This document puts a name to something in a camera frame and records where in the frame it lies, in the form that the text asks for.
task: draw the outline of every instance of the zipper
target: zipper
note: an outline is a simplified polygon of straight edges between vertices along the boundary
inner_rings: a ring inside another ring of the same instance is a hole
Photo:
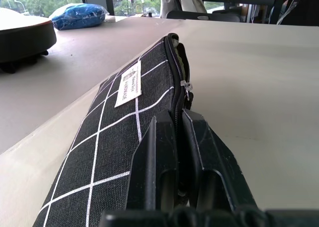
[[[175,122],[175,132],[176,132],[176,139],[179,134],[179,123],[181,120],[181,110],[184,105],[185,95],[189,100],[189,91],[192,89],[192,85],[188,83],[188,74],[189,70],[186,72],[185,70],[185,79],[183,77],[182,67],[180,66],[177,54],[175,52],[175,47],[172,42],[172,39],[176,39],[179,41],[179,37],[177,34],[170,33],[168,36],[164,38],[165,49],[167,53],[167,59],[169,62],[169,66],[171,68],[171,72],[173,74],[173,79],[175,83],[174,88],[174,96],[172,100],[172,109],[171,109],[171,117]]]

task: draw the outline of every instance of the black plastic part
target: black plastic part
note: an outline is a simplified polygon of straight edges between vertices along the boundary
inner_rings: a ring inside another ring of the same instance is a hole
[[[194,19],[210,21],[243,22],[238,14],[208,14],[189,11],[172,10],[167,14],[167,19]]]
[[[152,119],[133,157],[126,210],[103,211],[100,227],[319,226],[319,211],[259,210],[236,159],[204,118],[183,110],[182,121],[185,142],[176,150],[168,111]],[[183,153],[178,160],[176,151]],[[188,171],[191,207],[167,213],[176,204],[178,167]]]
[[[0,64],[46,53],[55,43],[52,22],[0,30]]]
[[[270,17],[269,24],[277,24],[283,4],[284,4],[284,0],[275,0],[274,10]]]
[[[199,210],[236,211],[240,205],[257,207],[233,153],[211,130],[203,116],[189,110],[183,115],[186,157],[190,173],[189,202]]]
[[[174,124],[168,111],[153,117],[136,149],[129,180],[126,209],[174,208],[177,158]]]
[[[176,208],[171,214],[160,211],[103,211],[99,227],[318,227],[319,211],[267,211],[238,215],[213,210]]]
[[[194,99],[194,94],[192,92],[189,92],[188,96],[189,96],[189,100],[187,99],[187,97],[185,98],[184,107],[185,107],[185,109],[190,110],[191,104],[192,104],[193,99]]]
[[[0,69],[7,74],[14,74],[16,71],[16,67],[14,63],[3,63],[0,64]]]
[[[28,64],[28,65],[36,64],[37,59],[40,55],[47,56],[49,55],[49,52],[45,50],[39,54],[26,57],[15,62],[0,63],[0,69],[5,73],[14,74],[17,68],[20,66],[20,64]]]
[[[237,14],[237,15],[241,15],[242,9],[243,9],[242,6],[230,6],[229,3],[228,3],[228,5],[229,5],[229,8],[227,8],[225,6],[225,9],[215,10],[212,13],[213,14]]]
[[[167,59],[169,62],[169,66],[171,68],[171,72],[173,75],[174,80],[174,96],[172,100],[172,110],[170,112],[171,118],[174,120],[175,123],[175,134],[176,139],[179,140],[179,123],[181,122],[181,111],[184,108],[184,100],[185,100],[185,88],[182,88],[180,82],[182,80],[189,81],[189,64],[185,52],[185,48],[183,44],[179,43],[176,47],[180,58],[182,59],[184,70],[185,70],[185,77],[183,77],[182,67],[180,65],[179,59],[177,57],[175,47],[173,45],[172,40],[176,39],[179,40],[179,37],[175,33],[168,34],[167,37],[164,38],[165,49],[167,53]]]
[[[113,0],[106,0],[106,10],[110,13],[110,15],[114,15]]]

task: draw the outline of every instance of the black chair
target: black chair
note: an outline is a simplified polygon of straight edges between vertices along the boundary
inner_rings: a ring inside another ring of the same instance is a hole
[[[243,22],[238,14],[207,14],[180,10],[172,10],[167,14],[167,19],[194,19],[194,20],[212,20],[226,22]]]
[[[170,11],[167,19],[194,19],[194,20],[212,20],[212,21],[227,21],[227,22],[243,22],[243,19],[238,14],[208,14],[183,11],[179,0],[174,0],[175,9]]]

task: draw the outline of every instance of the white table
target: white table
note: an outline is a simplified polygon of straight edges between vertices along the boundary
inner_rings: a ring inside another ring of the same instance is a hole
[[[258,206],[319,208],[317,27],[128,18],[112,27],[61,33],[72,48],[57,44],[36,69],[48,62],[63,70],[57,85],[64,92],[79,84],[90,90],[168,32],[177,33],[186,48],[193,110],[233,151]],[[118,50],[105,45],[106,36],[117,37]],[[140,50],[119,62],[125,46]],[[70,54],[76,58],[67,59]],[[106,62],[113,70],[104,70]],[[71,64],[76,68],[69,70]],[[100,79],[88,81],[83,72]],[[44,71],[41,77],[39,88],[50,83]],[[41,102],[66,95],[58,91]],[[58,115],[0,155],[0,226],[32,225],[96,91],[97,86],[80,98],[71,95],[75,102],[60,104]]]
[[[37,65],[0,73],[0,154],[178,25],[125,19],[56,31],[57,43]]]

